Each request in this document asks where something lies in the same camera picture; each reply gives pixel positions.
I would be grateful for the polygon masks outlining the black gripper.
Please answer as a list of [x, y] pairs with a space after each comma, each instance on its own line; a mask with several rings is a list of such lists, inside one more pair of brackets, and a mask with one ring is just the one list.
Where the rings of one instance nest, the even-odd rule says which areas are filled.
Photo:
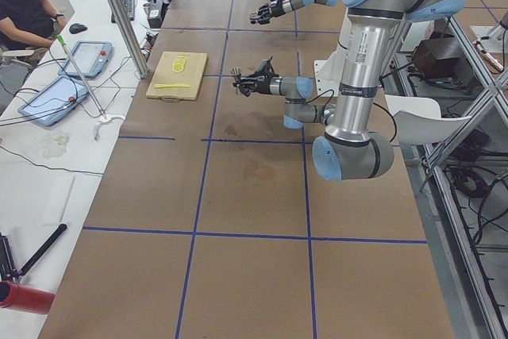
[[261, 72], [255, 71], [250, 75], [241, 75], [241, 83], [236, 84], [236, 88], [245, 97], [249, 97], [252, 93], [280, 95], [279, 75], [263, 76]]
[[284, 10], [284, 1], [277, 0], [263, 4], [258, 10], [250, 13], [249, 17], [258, 17], [259, 25], [267, 25], [271, 22], [272, 18], [280, 17], [285, 13], [286, 11]]

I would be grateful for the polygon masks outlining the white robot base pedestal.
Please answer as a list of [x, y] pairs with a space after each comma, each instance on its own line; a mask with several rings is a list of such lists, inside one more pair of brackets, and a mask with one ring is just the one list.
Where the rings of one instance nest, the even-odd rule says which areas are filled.
[[335, 51], [331, 53], [327, 60], [314, 61], [314, 77], [319, 97], [337, 97], [339, 94], [338, 90], [344, 69], [351, 27], [352, 23], [345, 15]]

